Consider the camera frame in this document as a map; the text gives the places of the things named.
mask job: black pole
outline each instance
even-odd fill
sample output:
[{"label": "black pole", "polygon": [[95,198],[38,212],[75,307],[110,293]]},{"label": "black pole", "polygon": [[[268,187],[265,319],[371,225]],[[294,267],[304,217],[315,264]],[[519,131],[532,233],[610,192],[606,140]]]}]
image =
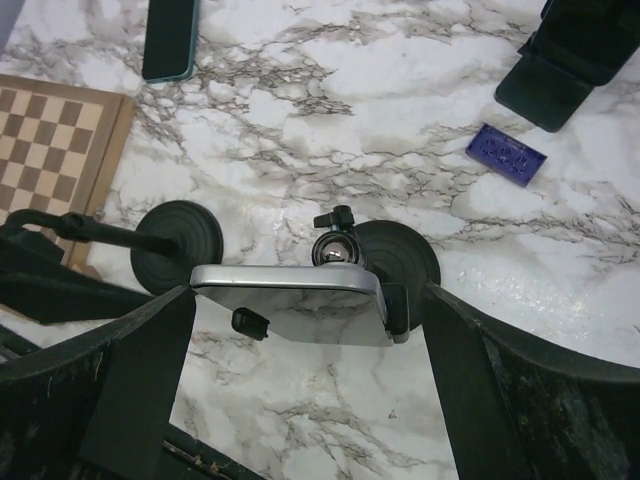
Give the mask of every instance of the black pole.
[{"label": "black pole", "polygon": [[59,237],[74,242],[106,243],[164,257],[171,257],[178,251],[178,244],[169,238],[105,225],[78,213],[57,216],[37,210],[18,210],[9,215],[3,228],[11,230],[26,224],[51,228]]}]

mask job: chessboard border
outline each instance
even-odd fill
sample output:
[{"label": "chessboard border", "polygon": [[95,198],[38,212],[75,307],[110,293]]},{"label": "chessboard border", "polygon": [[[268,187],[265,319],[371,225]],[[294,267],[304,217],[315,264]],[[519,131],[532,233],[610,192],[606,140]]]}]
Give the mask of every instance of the chessboard border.
[{"label": "chessboard border", "polygon": [[[125,142],[131,131],[135,116],[135,104],[126,95],[35,80],[25,77],[0,74],[0,86],[13,90],[27,91],[34,95],[63,98],[66,100],[101,105],[102,115],[96,126],[91,148],[87,152],[86,168],[77,180],[70,211],[95,215],[103,207],[115,176]],[[82,273],[99,278],[94,268],[87,266],[89,244],[60,242],[65,255],[63,263],[75,267]]]}]

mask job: chessboard square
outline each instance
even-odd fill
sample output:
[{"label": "chessboard square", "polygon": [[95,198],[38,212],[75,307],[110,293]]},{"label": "chessboard square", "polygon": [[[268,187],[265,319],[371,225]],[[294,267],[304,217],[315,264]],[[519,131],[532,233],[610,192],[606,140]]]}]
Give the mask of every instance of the chessboard square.
[{"label": "chessboard square", "polygon": [[33,192],[38,184],[38,178],[40,177],[40,170],[33,167],[24,167],[22,175],[18,181],[18,188]]},{"label": "chessboard square", "polygon": [[71,137],[69,151],[75,153],[87,153],[93,132],[84,128],[76,128]]},{"label": "chessboard square", "polygon": [[39,195],[37,193],[34,193],[33,197],[31,197],[31,204],[29,205],[29,208],[33,208],[34,210],[38,210],[40,212],[46,212],[47,208],[49,207],[49,200],[50,198],[46,195]]},{"label": "chessboard square", "polygon": [[22,118],[24,120],[22,121],[22,128],[20,128],[18,138],[27,142],[33,142],[33,140],[36,138],[36,132],[38,131],[38,124],[40,123],[40,120],[26,117]]},{"label": "chessboard square", "polygon": [[24,114],[27,113],[27,107],[29,106],[30,101],[31,101],[31,92],[18,90],[16,92],[16,98],[13,100],[11,113],[24,116]]},{"label": "chessboard square", "polygon": [[53,134],[55,133],[55,131],[55,123],[44,121],[40,122],[33,141],[35,143],[39,143],[40,145],[51,145],[51,140],[53,139]]},{"label": "chessboard square", "polygon": [[27,111],[24,114],[25,117],[41,118],[46,104],[47,97],[43,97],[42,95],[33,95],[31,100],[29,100],[29,105],[27,105]]},{"label": "chessboard square", "polygon": [[9,114],[7,112],[0,111],[0,132],[4,131],[4,127],[7,124]]},{"label": "chessboard square", "polygon": [[64,215],[69,212],[69,202],[63,202],[62,200],[56,200],[55,198],[49,199],[49,206],[47,207],[47,213],[53,215]]},{"label": "chessboard square", "polygon": [[86,155],[80,153],[67,152],[62,162],[60,173],[69,177],[80,178],[84,164],[87,160]]},{"label": "chessboard square", "polygon": [[73,131],[73,127],[69,127],[68,125],[58,125],[58,128],[56,128],[53,138],[51,139],[51,146],[67,150],[71,144]]},{"label": "chessboard square", "polygon": [[29,167],[42,168],[44,165],[44,159],[49,152],[49,147],[46,145],[38,145],[32,143],[27,154],[27,160],[24,162]]},{"label": "chessboard square", "polygon": [[4,129],[2,130],[2,135],[17,137],[20,133],[20,127],[22,127],[23,121],[24,117],[22,115],[10,114],[7,118],[7,123],[5,123]]},{"label": "chessboard square", "polygon": [[4,175],[2,176],[2,184],[9,187],[17,187],[23,170],[24,165],[8,162],[7,168],[5,168]]},{"label": "chessboard square", "polygon": [[76,186],[76,179],[73,177],[68,177],[66,175],[60,175],[58,177],[58,181],[56,182],[56,186],[53,189],[52,197],[56,200],[62,200],[63,202],[68,202],[71,200],[71,196],[73,195],[73,190]]},{"label": "chessboard square", "polygon": [[88,130],[95,130],[98,126],[98,121],[102,115],[102,105],[95,103],[85,103],[82,105],[82,112],[76,125]]},{"label": "chessboard square", "polygon": [[20,190],[19,188],[16,189],[16,191],[13,194],[13,199],[11,200],[11,205],[9,206],[9,211],[15,212],[16,210],[29,208],[32,197],[33,197],[33,192],[29,192],[27,190]]},{"label": "chessboard square", "polygon": [[64,102],[64,107],[62,107],[62,113],[60,114],[60,121],[58,123],[75,127],[78,123],[78,118],[80,118],[81,111],[81,103],[72,101]]},{"label": "chessboard square", "polygon": [[35,193],[50,197],[53,195],[53,190],[56,188],[58,182],[58,174],[53,172],[47,172],[46,170],[40,170],[40,177],[35,188]]},{"label": "chessboard square", "polygon": [[62,163],[64,162],[65,151],[59,148],[51,147],[47,152],[47,156],[44,158],[44,165],[42,168],[50,172],[58,173]]},{"label": "chessboard square", "polygon": [[9,210],[15,191],[14,187],[0,184],[0,210]]},{"label": "chessboard square", "polygon": [[15,90],[0,90],[0,112],[10,112],[13,106],[13,100],[16,98]]},{"label": "chessboard square", "polygon": [[62,113],[62,107],[64,107],[63,99],[47,97],[47,104],[44,106],[44,110],[42,111],[40,118],[47,122],[58,123],[58,120],[60,120],[60,114]]},{"label": "chessboard square", "polygon": [[9,160],[15,143],[15,138],[3,137],[2,135],[0,135],[0,158],[2,158],[3,160]]},{"label": "chessboard square", "polygon": [[29,155],[29,147],[31,144],[24,140],[16,140],[13,144],[13,149],[9,154],[8,160],[13,163],[26,163],[27,156]]}]

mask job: smartphone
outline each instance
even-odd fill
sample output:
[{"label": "smartphone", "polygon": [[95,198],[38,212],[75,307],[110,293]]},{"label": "smartphone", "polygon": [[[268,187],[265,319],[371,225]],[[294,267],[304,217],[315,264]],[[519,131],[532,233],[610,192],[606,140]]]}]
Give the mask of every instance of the smartphone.
[{"label": "smartphone", "polygon": [[150,0],[142,78],[149,83],[182,80],[193,72],[198,0]]}]

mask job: blue box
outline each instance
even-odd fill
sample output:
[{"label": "blue box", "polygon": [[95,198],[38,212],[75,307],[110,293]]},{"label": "blue box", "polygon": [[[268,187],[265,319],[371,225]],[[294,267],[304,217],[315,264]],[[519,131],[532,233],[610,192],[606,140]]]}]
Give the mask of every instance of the blue box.
[{"label": "blue box", "polygon": [[467,155],[526,187],[547,159],[506,133],[485,124],[466,149]]}]

